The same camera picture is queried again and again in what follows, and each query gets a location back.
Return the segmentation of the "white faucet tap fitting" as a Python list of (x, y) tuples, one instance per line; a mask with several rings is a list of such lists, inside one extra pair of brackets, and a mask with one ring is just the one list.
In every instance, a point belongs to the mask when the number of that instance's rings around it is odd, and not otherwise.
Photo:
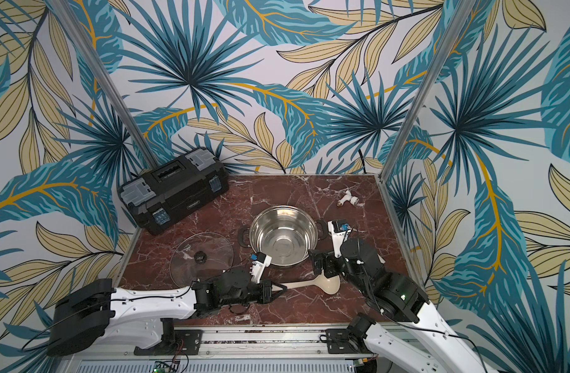
[(354, 207), (363, 207), (364, 203), (362, 203), (358, 196), (353, 195), (350, 190), (346, 190), (343, 196), (337, 201), (337, 207), (342, 208), (345, 204), (349, 204)]

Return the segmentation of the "right aluminium frame post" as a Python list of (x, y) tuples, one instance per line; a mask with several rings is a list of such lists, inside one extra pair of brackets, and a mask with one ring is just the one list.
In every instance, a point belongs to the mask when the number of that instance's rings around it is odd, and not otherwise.
[(378, 180), (385, 184), (387, 179), (392, 174), (393, 168), (395, 166), (396, 160), (399, 157), (400, 153), (402, 152), (403, 146), (409, 137), (409, 134), (412, 130), (412, 126), (417, 119), (418, 113), (423, 105), (424, 100), (426, 99), (427, 94), (434, 86), (437, 78), (444, 66), (444, 63), (448, 59), (449, 54), (451, 54), (451, 50), (453, 49), (453, 44), (455, 40), (458, 38), (459, 34), (462, 32), (462, 27), (464, 26), (465, 22), (468, 19), (468, 16), (474, 6), (476, 1), (474, 0), (466, 0), (460, 1), (457, 4), (453, 17), (448, 24), (447, 29), (442, 35), (440, 46), (437, 48), (437, 53), (433, 55), (433, 58), (430, 62), (428, 69), (426, 70), (426, 74), (421, 82), (414, 100), (412, 101), (412, 105), (409, 108), (409, 112), (406, 115), (404, 122), (401, 125), (399, 132), (396, 135), (395, 142), (388, 153), (388, 157), (386, 162), (384, 163), (384, 167), (379, 174)]

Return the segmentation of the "left aluminium frame post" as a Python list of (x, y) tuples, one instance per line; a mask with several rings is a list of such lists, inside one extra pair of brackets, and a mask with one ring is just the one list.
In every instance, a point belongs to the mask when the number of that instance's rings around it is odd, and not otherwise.
[(89, 41), (89, 36), (81, 26), (81, 23), (79, 23), (75, 13), (70, 8), (69, 1), (53, 0), (50, 1), (50, 6), (60, 18), (61, 25), (66, 28), (70, 39), (72, 39), (80, 55), (85, 59), (86, 64), (91, 69), (93, 77), (97, 80), (103, 93), (105, 93), (106, 98), (110, 101), (123, 122), (123, 125), (130, 133), (133, 143), (139, 147), (140, 152), (145, 159), (145, 163), (151, 168), (158, 167), (158, 160), (146, 144), (145, 138), (137, 127), (137, 124), (121, 97), (119, 90), (113, 84), (111, 76), (103, 65), (97, 51), (93, 47), (94, 40)]

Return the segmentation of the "black plastic toolbox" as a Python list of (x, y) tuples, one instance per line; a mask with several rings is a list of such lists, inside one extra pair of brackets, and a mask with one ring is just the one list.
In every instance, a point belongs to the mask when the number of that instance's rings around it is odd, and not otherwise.
[(202, 148), (125, 183), (118, 194), (137, 226), (158, 236), (228, 189), (224, 164)]

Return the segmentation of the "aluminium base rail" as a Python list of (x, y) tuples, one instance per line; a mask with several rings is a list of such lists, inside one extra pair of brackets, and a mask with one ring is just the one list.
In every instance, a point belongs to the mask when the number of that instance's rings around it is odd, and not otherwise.
[[(384, 328), (422, 351), (421, 343), (397, 326)], [(179, 363), (178, 372), (414, 372), (345, 345), (343, 325), (185, 328), (195, 337), (192, 353), (178, 357), (137, 356), (126, 346), (94, 347), (66, 357), (59, 372), (151, 372), (155, 361)]]

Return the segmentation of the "glass pot lid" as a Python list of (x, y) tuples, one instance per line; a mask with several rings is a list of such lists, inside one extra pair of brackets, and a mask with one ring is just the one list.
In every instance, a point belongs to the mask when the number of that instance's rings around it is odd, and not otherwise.
[(169, 274), (178, 288), (221, 275), (234, 263), (232, 244), (217, 233), (197, 233), (175, 249)]

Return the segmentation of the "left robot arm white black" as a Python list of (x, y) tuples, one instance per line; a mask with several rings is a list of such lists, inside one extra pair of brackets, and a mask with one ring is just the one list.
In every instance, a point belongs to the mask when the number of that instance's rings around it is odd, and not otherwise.
[(287, 291), (270, 280), (252, 281), (236, 267), (184, 288), (135, 291), (105, 278), (57, 302), (47, 356), (65, 357), (97, 344), (128, 344), (149, 350), (162, 342), (165, 320), (205, 319), (224, 307), (269, 304)]

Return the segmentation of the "stainless steel pot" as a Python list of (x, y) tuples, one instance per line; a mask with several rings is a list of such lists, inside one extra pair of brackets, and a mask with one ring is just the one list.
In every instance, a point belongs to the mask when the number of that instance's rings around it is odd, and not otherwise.
[(264, 253), (277, 267), (293, 267), (309, 258), (318, 242), (329, 237), (327, 223), (294, 206), (267, 208), (238, 231), (242, 248)]

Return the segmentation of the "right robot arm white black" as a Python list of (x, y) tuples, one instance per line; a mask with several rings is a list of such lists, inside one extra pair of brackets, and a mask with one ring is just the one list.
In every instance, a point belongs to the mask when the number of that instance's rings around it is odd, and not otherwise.
[(349, 340), (414, 372), (492, 372), (476, 344), (462, 337), (437, 311), (426, 292), (408, 276), (388, 270), (377, 250), (362, 239), (344, 241), (332, 252), (309, 253), (315, 274), (341, 276), (364, 296), (367, 305), (401, 326), (421, 343), (419, 351), (397, 340), (380, 323), (358, 314), (347, 326)]

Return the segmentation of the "aluminium frame post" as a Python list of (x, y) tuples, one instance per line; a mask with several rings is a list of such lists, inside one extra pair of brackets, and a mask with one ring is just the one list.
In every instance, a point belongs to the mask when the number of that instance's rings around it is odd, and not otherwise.
[(105, 93), (106, 98), (110, 101), (123, 122), (123, 125), (130, 133), (133, 143), (139, 147), (140, 152), (145, 159), (145, 163), (151, 168), (158, 167), (158, 160), (146, 144), (145, 138), (137, 127), (137, 124), (121, 97), (119, 90), (113, 84), (111, 76), (103, 65), (97, 51), (93, 47), (94, 40), (89, 41), (89, 36), (81, 26), (81, 23), (79, 23), (75, 13), (70, 8), (69, 1), (53, 0), (50, 1), (50, 6), (60, 18), (61, 25), (66, 28), (70, 39), (72, 39), (80, 55), (85, 59), (86, 64), (91, 69), (93, 77), (97, 80), (103, 93)]
[(388, 157), (386, 162), (384, 163), (384, 167), (379, 174), (378, 180), (385, 184), (387, 179), (392, 174), (393, 168), (395, 166), (396, 160), (399, 157), (400, 153), (402, 152), (403, 146), (409, 137), (409, 134), (412, 130), (412, 126), (417, 119), (418, 113), (423, 105), (424, 100), (426, 99), (427, 94), (434, 86), (437, 78), (444, 66), (444, 63), (448, 59), (449, 54), (451, 54), (451, 50), (453, 49), (453, 44), (455, 40), (458, 38), (459, 34), (462, 32), (462, 27), (464, 26), (465, 22), (468, 19), (468, 16), (474, 6), (476, 1), (474, 0), (466, 0), (460, 1), (457, 4), (453, 17), (448, 24), (447, 29), (442, 35), (440, 46), (437, 48), (437, 53), (433, 55), (433, 58), (430, 62), (428, 69), (426, 70), (426, 74), (421, 82), (414, 100), (412, 101), (412, 105), (409, 108), (409, 112), (406, 115), (404, 122), (401, 125), (399, 132), (396, 135), (395, 142), (388, 153)]

